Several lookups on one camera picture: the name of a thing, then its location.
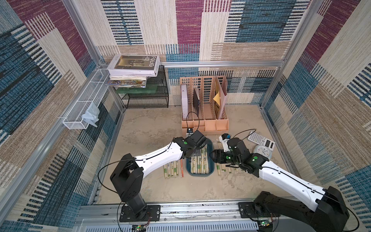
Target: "aluminum rail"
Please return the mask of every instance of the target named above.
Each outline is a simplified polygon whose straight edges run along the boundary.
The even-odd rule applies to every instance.
[[[250,61],[174,61],[161,62],[165,68],[217,68],[217,67],[280,67],[283,60],[250,60]]]
[[[101,58],[100,53],[97,50],[97,47],[92,42],[88,32],[86,31],[86,27],[84,26],[79,13],[78,9],[76,8],[75,4],[73,3],[73,0],[62,0],[63,4],[69,13],[70,17],[72,18],[73,23],[75,24],[77,31],[80,34],[80,37],[82,38],[82,41],[84,42],[90,56],[92,57],[93,61],[95,62],[96,66],[99,66],[103,63],[103,60]]]
[[[160,221],[151,223],[171,222],[212,222],[241,221],[239,202],[252,202],[254,199],[147,203],[161,205]],[[118,204],[81,206],[75,221],[75,226],[114,225],[117,220]]]

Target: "magazine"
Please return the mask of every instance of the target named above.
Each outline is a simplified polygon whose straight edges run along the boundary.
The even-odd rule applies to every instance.
[[[147,80],[147,76],[109,76],[110,80]]]
[[[113,57],[108,71],[113,76],[157,76],[160,58],[156,55],[121,55]]]
[[[145,88],[147,81],[144,80],[107,80],[105,85],[124,88]]]

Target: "metal base plate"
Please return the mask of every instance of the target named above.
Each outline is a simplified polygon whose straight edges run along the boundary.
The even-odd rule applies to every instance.
[[[151,221],[157,222],[160,220],[160,212],[161,206],[160,205],[149,205],[147,208],[147,212],[151,214]],[[133,211],[130,209],[129,206],[123,206],[121,208],[120,214],[120,222],[146,222],[148,221],[148,213],[145,214],[145,217],[142,220],[139,220],[135,217]]]
[[[254,209],[254,202],[239,202],[238,203],[239,212],[241,218],[270,218],[270,213],[266,213],[264,215],[257,215]]]

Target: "alarm clock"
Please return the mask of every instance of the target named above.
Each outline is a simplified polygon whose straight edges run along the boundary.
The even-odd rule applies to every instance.
[[[272,151],[264,145],[256,145],[256,147],[254,147],[253,152],[259,153],[262,156],[267,157],[268,159],[272,158]]]

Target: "calculator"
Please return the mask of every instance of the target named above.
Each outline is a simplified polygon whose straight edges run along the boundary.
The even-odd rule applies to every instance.
[[[247,140],[249,140],[249,141],[251,141],[253,143],[259,144],[259,145],[266,146],[271,151],[273,151],[273,148],[276,145],[276,142],[273,142],[273,141],[267,139],[266,137],[261,136],[260,134],[257,134],[255,132],[254,133],[250,132],[250,135],[247,138]]]

